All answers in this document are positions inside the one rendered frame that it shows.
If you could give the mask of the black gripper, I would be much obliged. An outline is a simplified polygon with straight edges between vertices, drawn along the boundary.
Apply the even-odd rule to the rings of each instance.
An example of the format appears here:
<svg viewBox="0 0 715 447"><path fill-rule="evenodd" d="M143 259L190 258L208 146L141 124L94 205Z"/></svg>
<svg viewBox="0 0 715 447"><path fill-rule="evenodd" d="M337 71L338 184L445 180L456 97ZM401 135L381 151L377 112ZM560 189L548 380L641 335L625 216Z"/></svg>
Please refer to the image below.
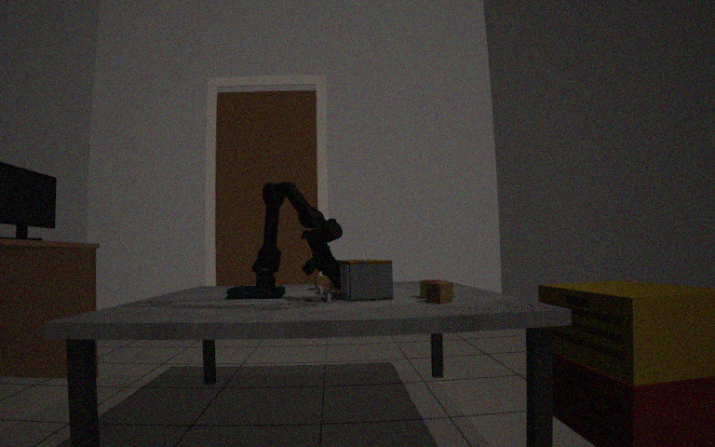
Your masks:
<svg viewBox="0 0 715 447"><path fill-rule="evenodd" d="M313 255L319 259L320 264L317 268L318 272L322 272L321 275L326 276L334 284L337 290L341 289L341 271L340 262L335 260L331 254L330 246L324 244L316 249L312 250Z"/></svg>

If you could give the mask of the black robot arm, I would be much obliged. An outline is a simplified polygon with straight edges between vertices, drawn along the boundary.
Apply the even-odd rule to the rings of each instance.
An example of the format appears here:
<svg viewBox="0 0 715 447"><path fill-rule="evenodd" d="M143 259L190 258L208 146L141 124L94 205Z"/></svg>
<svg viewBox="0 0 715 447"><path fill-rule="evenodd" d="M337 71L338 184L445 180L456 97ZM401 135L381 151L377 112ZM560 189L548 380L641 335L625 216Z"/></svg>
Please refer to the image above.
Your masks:
<svg viewBox="0 0 715 447"><path fill-rule="evenodd" d="M256 272L255 289L273 289L276 286L274 273L278 273L281 262L281 252L277 247L278 211L285 196L297 210L302 227L317 228L317 230L303 231L301 237L301 239L306 238L311 250L323 246L343 234L343 229L336 223L336 219L330 218L327 221L319 210L309 205L294 183L267 183L263 187L263 201L266 205L263 246L251 267L252 272ZM310 276L320 264L318 258L313 254L312 257L301 268L307 276ZM269 271L262 269L269 269Z"/></svg>

